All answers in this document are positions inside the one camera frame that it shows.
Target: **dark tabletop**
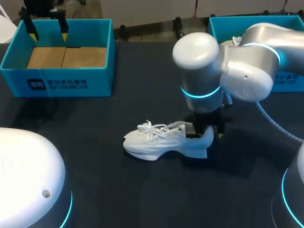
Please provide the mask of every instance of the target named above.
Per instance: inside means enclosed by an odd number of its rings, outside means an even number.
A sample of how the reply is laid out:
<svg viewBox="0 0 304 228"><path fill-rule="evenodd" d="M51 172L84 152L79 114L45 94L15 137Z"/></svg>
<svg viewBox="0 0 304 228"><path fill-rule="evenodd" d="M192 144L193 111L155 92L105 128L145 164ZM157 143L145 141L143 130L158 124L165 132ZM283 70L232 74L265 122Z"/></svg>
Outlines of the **dark tabletop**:
<svg viewBox="0 0 304 228"><path fill-rule="evenodd" d="M191 115L171 59L174 43L116 43L113 95L14 98L0 77L0 126L36 132L61 153L73 191L75 228L272 228L270 202L300 147L254 104L234 100L209 158L167 153L155 162L122 147L138 124ZM0 45L0 59L6 45ZM304 94L271 94L262 106L304 138Z"/></svg>

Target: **white dome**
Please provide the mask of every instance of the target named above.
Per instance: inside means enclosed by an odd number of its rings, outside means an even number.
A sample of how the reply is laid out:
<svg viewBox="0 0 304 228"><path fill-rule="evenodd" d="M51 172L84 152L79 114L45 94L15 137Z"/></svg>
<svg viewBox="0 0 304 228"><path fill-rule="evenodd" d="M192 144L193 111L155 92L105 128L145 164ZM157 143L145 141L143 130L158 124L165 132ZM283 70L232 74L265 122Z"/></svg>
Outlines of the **white dome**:
<svg viewBox="0 0 304 228"><path fill-rule="evenodd" d="M27 228L55 204L65 180L56 147L36 133L0 128L0 227Z"/></svg>
<svg viewBox="0 0 304 228"><path fill-rule="evenodd" d="M190 33L175 44L173 60L181 68L199 69L214 61L219 53L218 48L217 41L208 33Z"/></svg>

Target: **blue box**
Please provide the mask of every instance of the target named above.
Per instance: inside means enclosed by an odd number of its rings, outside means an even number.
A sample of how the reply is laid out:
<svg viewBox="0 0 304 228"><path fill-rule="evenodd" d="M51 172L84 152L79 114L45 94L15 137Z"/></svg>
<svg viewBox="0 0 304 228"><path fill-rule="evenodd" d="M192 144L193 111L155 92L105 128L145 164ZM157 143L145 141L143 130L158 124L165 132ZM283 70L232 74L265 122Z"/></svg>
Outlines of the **blue box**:
<svg viewBox="0 0 304 228"><path fill-rule="evenodd" d="M58 20L34 20L39 34L35 42L21 21L0 71L16 97L110 96L115 57L115 39L110 19L67 20L63 41ZM26 69L34 47L106 47L104 67Z"/></svg>
<svg viewBox="0 0 304 228"><path fill-rule="evenodd" d="M299 16L236 16L209 19L208 33L219 44L232 37L242 37L252 25L267 22L285 28L304 31L304 23ZM278 72L272 92L303 92L304 76L288 72Z"/></svg>

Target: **blue light ring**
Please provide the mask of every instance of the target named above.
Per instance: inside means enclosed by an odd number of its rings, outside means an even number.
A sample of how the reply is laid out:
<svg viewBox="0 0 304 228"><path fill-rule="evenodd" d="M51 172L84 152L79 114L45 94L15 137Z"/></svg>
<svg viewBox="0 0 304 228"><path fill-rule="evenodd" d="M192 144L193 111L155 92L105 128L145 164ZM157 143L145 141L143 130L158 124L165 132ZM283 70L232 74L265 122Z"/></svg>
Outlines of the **blue light ring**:
<svg viewBox="0 0 304 228"><path fill-rule="evenodd" d="M281 58L279 53L274 50L272 47L268 46L267 44L263 44L263 43L248 43L248 44L244 44L243 46L260 46L260 47L264 47L267 48L268 50L271 50L279 59L279 64L281 64Z"/></svg>
<svg viewBox="0 0 304 228"><path fill-rule="evenodd" d="M220 89L220 86L216 90L214 90L213 92L211 92L209 94L206 94L206 95L201 95L201 96L188 94L182 87L180 87L180 88L181 88L182 92L189 97L192 97L192 98L206 98L206 97L214 95Z"/></svg>
<svg viewBox="0 0 304 228"><path fill-rule="evenodd" d="M302 225L302 223L295 217L295 215L293 214L293 212L290 210L290 208L289 208L289 206L287 204L287 201L285 199L285 194L284 194L284 178L285 178L285 175L287 173L287 170L285 171L283 179L282 179L282 196L283 196L283 200L284 200L284 203L286 205L287 210L289 211L289 213L291 214L291 216L294 218L294 220L297 222L297 224L299 224L299 226L301 226L302 228L304 228L304 226Z"/></svg>
<svg viewBox="0 0 304 228"><path fill-rule="evenodd" d="M73 204L73 193L71 192L71 204L70 204L70 208L69 208L68 213L66 215L66 219L63 221L62 225L59 228L62 228L66 224L67 219L68 219L68 217L69 217L69 215L71 213L72 204Z"/></svg>

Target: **shoe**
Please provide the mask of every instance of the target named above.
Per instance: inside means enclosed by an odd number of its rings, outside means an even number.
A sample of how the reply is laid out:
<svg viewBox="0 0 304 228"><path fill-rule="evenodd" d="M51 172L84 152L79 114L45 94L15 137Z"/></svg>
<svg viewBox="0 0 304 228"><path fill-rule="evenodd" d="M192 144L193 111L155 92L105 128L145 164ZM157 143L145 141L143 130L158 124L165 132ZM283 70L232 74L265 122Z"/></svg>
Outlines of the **shoe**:
<svg viewBox="0 0 304 228"><path fill-rule="evenodd" d="M128 133L123 147L132 156L155 161L168 151L177 151L191 158L207 158L207 150L213 141L213 129L208 126L200 138L187 138L186 127L193 124L178 121L169 125L151 125L150 121Z"/></svg>

